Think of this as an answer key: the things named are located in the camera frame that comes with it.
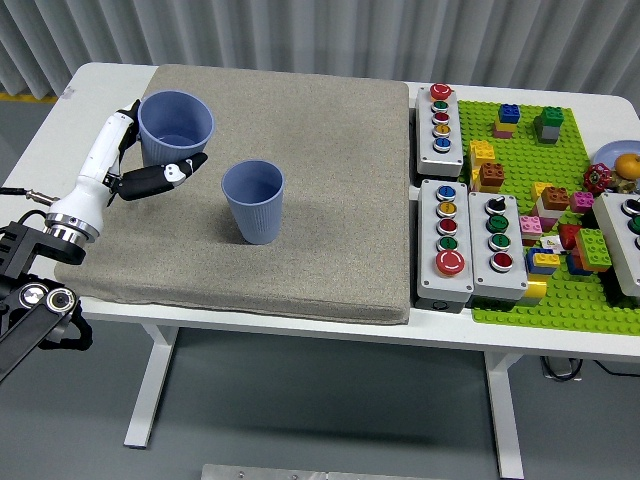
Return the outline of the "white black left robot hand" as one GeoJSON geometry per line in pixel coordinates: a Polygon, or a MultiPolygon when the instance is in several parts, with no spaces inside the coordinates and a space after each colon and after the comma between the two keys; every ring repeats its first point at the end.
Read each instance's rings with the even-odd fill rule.
{"type": "Polygon", "coordinates": [[[97,237],[103,210],[177,188],[207,160],[215,119],[199,98],[183,91],[152,93],[111,115],[79,172],[74,189],[55,201],[49,229],[71,228],[97,237]]]}

